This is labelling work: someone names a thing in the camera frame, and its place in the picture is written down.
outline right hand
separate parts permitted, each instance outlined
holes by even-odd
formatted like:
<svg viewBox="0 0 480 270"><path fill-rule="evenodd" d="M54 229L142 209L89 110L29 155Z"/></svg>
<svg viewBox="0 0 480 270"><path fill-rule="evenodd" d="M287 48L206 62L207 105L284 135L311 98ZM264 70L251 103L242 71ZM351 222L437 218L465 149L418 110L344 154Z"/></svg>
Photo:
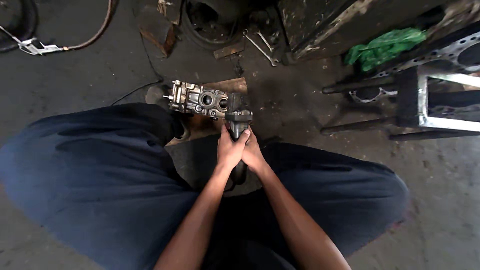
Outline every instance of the right hand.
<svg viewBox="0 0 480 270"><path fill-rule="evenodd" d="M263 166L267 165L267 162L260 151L260 146L258 145L257 137L253 134L252 129L248 126L250 130L250 137L245 144L243 149L243 155L241 160L248 165L249 169L252 172L259 171Z"/></svg>

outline shoe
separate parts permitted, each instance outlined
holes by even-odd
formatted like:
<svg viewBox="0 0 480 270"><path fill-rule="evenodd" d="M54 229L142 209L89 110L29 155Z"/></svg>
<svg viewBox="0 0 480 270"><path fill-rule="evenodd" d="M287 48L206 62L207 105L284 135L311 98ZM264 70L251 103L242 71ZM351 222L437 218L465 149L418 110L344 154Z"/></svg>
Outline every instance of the shoe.
<svg viewBox="0 0 480 270"><path fill-rule="evenodd" d="M170 93L158 86L152 86L147 90L147 94L145 95L145 103L156 104L166 110L169 114L173 115L173 117L180 122L183 128L183 134L177 135L175 138L180 141L185 141L190 137L190 130L184 121L184 116L180 112L170 110L170 106L168 105L169 100L168 98L164 98L164 95L168 96Z"/></svg>

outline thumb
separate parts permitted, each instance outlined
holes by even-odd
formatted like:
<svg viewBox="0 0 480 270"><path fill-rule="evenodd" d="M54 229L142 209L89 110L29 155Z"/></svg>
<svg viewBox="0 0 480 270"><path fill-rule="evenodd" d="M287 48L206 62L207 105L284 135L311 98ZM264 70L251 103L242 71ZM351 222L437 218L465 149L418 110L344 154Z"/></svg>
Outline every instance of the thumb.
<svg viewBox="0 0 480 270"><path fill-rule="evenodd" d="M237 140L237 143L245 145L247 143L248 138L250 137L250 130L246 129L240 135L240 138Z"/></svg>

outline open-end wrench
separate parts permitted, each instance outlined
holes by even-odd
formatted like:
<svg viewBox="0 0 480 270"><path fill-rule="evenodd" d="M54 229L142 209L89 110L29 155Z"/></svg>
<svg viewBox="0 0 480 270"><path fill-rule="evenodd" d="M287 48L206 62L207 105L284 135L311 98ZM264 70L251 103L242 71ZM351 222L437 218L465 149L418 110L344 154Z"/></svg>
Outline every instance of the open-end wrench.
<svg viewBox="0 0 480 270"><path fill-rule="evenodd" d="M272 52L272 51L273 51L272 46L270 46L270 44L268 44L268 41L265 39L265 37L262 35L262 33L260 33L260 31L258 31L257 34L262 38L262 40L263 40L264 43L267 45L267 47L268 47L268 49L270 50L270 52Z"/></svg>
<svg viewBox="0 0 480 270"><path fill-rule="evenodd" d="M280 62L280 61L279 61L278 59L271 58L270 56L268 56L268 54L266 54L266 53L264 52L264 50L262 50L262 48L260 48L260 47L248 36L248 30L247 30L247 29L243 30L243 35L244 35L251 43L253 43L253 44L255 45L255 47L257 47L257 49L260 50L268 60L270 60L270 63L272 64L272 66L276 67L275 62Z"/></svg>

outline metal frame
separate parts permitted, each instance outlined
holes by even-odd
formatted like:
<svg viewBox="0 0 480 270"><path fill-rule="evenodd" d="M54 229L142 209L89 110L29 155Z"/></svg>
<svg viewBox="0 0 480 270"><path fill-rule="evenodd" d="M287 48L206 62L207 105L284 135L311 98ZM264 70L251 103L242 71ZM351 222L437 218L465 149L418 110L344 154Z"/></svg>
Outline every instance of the metal frame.
<svg viewBox="0 0 480 270"><path fill-rule="evenodd" d="M417 78L418 94L416 102L418 110L417 114L413 117L418 119L419 127L480 132L479 122L432 117L428 115L428 78L441 79L475 87L480 87L480 78L465 74L446 74L444 71L435 70L425 66L419 66L417 68Z"/></svg>

